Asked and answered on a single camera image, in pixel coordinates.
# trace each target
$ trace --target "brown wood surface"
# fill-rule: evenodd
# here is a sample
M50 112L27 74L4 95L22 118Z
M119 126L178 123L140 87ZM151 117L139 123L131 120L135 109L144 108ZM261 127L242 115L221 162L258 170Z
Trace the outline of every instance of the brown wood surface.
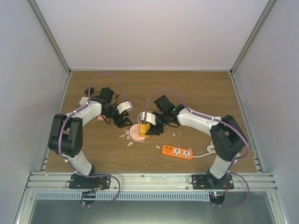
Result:
M145 110L148 97L156 90L167 88L177 92L193 110L214 116L232 115L242 130L245 131L234 88L227 72L181 72L181 71L116 71L113 72L121 81L126 97L132 101L134 108L129 113L133 123L137 123L137 115ZM79 100L85 96L91 79L99 72L74 72L65 97L62 113L71 112L79 107ZM96 91L109 86L117 94L120 88L111 76L99 77L93 86ZM160 92L154 95L149 104L149 110L157 111L153 101L165 94L175 105L179 104L171 93ZM83 151L97 172L181 172L205 173L212 165L215 154L202 158L184 160L161 154L156 146L172 145L191 148L194 155L205 154L211 137L193 128L166 127L161 136L151 136L144 143L134 142L127 147L131 140L120 138L125 134L124 129L117 128L112 122L107 125L104 121L93 119L83 130ZM62 158L53 151L49 154L46 166L49 172L71 171ZM235 172L256 172L253 154L237 162L232 168Z

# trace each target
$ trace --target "coiled white cable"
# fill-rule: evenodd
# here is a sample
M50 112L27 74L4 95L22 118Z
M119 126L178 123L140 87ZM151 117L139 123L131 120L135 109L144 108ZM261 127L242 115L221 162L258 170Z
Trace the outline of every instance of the coiled white cable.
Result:
M203 155L194 155L194 156L192 156L192 158L200 158L200 157L204 157L206 155L212 154L212 153L216 153L214 145L213 145L213 141L211 141L211 144L206 148L206 150L208 151L208 153L203 154Z

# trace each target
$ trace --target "pink object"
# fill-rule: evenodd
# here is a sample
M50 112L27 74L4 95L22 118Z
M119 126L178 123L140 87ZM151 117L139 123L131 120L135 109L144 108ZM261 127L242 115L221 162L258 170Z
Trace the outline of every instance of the pink object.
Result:
M104 119L102 118L102 116L98 116L98 121L103 121Z
M139 137L139 130L140 124L133 125L130 128L130 137L135 142L143 142L145 140L145 137Z

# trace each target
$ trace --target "power strip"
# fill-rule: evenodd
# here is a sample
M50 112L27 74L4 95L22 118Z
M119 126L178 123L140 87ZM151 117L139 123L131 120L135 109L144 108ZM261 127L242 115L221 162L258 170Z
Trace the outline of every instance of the power strip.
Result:
M191 160L193 156L192 150L179 148L174 146L163 145L162 154L179 157L182 159Z

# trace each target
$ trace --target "gray floor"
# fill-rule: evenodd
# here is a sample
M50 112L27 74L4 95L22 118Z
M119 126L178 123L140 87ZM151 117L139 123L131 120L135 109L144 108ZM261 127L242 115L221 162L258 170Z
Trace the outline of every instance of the gray floor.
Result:
M225 204L242 200L227 194ZM30 224L256 224L274 223L265 193L251 193L235 208L207 202L116 201L105 207L82 208L79 201L37 200Z

